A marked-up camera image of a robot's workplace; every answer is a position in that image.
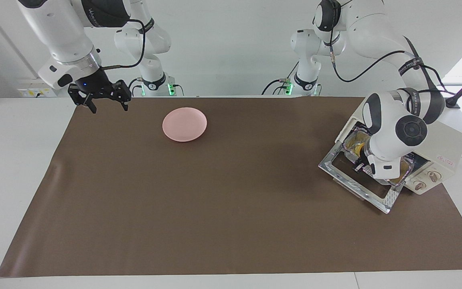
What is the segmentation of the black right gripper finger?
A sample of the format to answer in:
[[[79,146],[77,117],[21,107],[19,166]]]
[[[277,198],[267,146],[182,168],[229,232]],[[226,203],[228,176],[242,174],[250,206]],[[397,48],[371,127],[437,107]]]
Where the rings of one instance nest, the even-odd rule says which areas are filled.
[[[113,84],[113,100],[119,102],[123,110],[128,111],[129,102],[132,100],[132,92],[124,80],[118,80]]]
[[[97,107],[92,101],[94,96],[93,93],[88,93],[87,95],[82,96],[82,92],[79,87],[75,84],[70,84],[68,94],[76,106],[84,106],[87,107],[93,114],[97,113]]]

